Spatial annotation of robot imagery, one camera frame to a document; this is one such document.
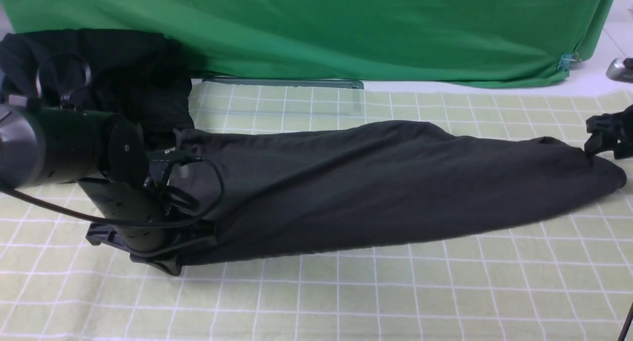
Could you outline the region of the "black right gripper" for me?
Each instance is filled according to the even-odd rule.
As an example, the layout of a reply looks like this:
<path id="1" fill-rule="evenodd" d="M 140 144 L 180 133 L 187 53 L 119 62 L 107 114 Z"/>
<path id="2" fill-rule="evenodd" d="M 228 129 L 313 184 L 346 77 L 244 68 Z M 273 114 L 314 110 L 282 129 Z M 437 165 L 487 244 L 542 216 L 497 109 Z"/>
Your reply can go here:
<path id="1" fill-rule="evenodd" d="M 613 151 L 615 160 L 633 156 L 633 105 L 615 114 L 594 115 L 586 120 L 586 156 Z"/>

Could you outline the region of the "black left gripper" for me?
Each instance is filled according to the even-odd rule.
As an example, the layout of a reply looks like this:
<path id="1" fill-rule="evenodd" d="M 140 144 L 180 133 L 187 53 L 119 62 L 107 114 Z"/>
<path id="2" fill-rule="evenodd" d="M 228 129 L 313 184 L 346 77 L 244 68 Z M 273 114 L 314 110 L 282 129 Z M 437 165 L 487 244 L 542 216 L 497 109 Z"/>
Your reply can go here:
<path id="1" fill-rule="evenodd" d="M 96 178 L 78 184 L 104 218 L 111 220 L 90 223 L 86 239 L 93 246 L 113 247 L 127 252 L 131 262 L 178 276 L 182 270 L 179 250 L 206 250 L 218 244 L 215 224 L 197 221 L 177 227 L 175 223 L 187 215 L 164 207 L 147 190 Z"/>

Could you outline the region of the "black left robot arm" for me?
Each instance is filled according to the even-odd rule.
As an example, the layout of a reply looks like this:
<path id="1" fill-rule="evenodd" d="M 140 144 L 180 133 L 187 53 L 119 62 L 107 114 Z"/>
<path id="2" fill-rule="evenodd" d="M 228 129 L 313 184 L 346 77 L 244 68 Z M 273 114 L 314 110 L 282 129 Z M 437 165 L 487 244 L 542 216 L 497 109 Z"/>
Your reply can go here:
<path id="1" fill-rule="evenodd" d="M 1 192 L 88 221 L 86 239 L 127 252 L 132 262 L 178 276 L 188 258 L 217 245 L 206 221 L 225 186 L 205 208 L 169 180 L 176 169 L 208 160 L 182 150 L 146 149 L 141 129 L 116 113 L 47 108 L 41 97 L 10 95 L 1 104 Z M 102 217 L 21 193 L 21 188 L 76 183 Z"/>

